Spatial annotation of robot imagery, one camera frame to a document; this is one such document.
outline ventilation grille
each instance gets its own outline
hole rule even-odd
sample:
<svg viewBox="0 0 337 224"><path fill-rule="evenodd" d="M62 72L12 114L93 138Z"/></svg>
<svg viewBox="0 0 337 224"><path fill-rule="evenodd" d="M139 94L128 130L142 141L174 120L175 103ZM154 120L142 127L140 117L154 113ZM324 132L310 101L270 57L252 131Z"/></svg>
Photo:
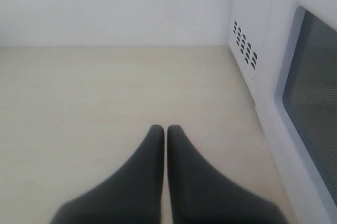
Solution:
<svg viewBox="0 0 337 224"><path fill-rule="evenodd" d="M255 71L257 66L257 54L253 50L251 43L246 38L246 35L242 32L237 22L234 22L233 33L236 36L236 45L244 57L247 66L251 67Z"/></svg>

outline appliance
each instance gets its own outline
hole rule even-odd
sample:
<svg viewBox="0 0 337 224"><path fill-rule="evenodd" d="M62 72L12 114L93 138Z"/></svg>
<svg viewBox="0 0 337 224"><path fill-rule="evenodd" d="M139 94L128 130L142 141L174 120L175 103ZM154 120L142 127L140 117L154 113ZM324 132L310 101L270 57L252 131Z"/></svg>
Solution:
<svg viewBox="0 0 337 224"><path fill-rule="evenodd" d="M299 223L337 223L337 4L234 0L229 46Z"/></svg>

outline microwave window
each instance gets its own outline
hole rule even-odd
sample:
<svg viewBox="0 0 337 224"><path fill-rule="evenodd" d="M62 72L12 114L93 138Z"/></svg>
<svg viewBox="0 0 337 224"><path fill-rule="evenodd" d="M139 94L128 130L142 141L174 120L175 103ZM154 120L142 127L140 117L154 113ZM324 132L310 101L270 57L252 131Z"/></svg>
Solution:
<svg viewBox="0 0 337 224"><path fill-rule="evenodd" d="M283 105L337 204L337 32L309 11Z"/></svg>

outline wood grain floor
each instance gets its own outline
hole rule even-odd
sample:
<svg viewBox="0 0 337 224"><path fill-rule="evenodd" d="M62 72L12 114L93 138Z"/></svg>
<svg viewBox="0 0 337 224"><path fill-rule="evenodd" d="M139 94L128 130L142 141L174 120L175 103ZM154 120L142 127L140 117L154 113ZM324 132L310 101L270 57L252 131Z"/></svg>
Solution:
<svg viewBox="0 0 337 224"><path fill-rule="evenodd" d="M118 169L151 124L182 125L212 165L295 223L227 47L0 49L0 223L48 223Z"/></svg>

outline white microwave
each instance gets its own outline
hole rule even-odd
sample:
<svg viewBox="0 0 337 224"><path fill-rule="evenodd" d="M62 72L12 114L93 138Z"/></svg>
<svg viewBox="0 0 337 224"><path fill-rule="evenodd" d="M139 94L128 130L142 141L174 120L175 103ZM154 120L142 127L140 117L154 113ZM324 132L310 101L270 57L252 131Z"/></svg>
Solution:
<svg viewBox="0 0 337 224"><path fill-rule="evenodd" d="M234 0L229 46L299 223L337 223L337 0Z"/></svg>

